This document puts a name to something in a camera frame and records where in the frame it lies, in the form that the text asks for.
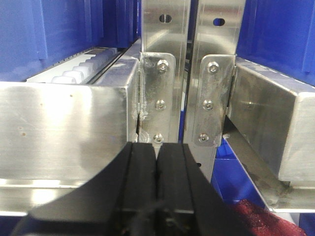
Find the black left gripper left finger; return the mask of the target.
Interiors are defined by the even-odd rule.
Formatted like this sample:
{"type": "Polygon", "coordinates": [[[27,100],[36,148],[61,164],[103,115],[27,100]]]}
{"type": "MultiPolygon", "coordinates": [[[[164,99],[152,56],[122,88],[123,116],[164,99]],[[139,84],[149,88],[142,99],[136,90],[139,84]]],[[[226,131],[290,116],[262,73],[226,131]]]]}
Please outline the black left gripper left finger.
{"type": "Polygon", "coordinates": [[[127,143],[101,172],[72,192],[28,212],[14,236],[152,236],[156,155],[127,143]]]}

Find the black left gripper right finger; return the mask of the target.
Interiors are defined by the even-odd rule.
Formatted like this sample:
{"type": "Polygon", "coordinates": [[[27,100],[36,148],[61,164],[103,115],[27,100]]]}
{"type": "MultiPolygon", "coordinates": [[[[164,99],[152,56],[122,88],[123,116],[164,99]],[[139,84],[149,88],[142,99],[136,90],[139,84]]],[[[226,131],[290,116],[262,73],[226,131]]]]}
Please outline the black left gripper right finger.
{"type": "Polygon", "coordinates": [[[157,158],[158,236],[250,236],[203,175],[188,145],[165,143],[157,158]]]}

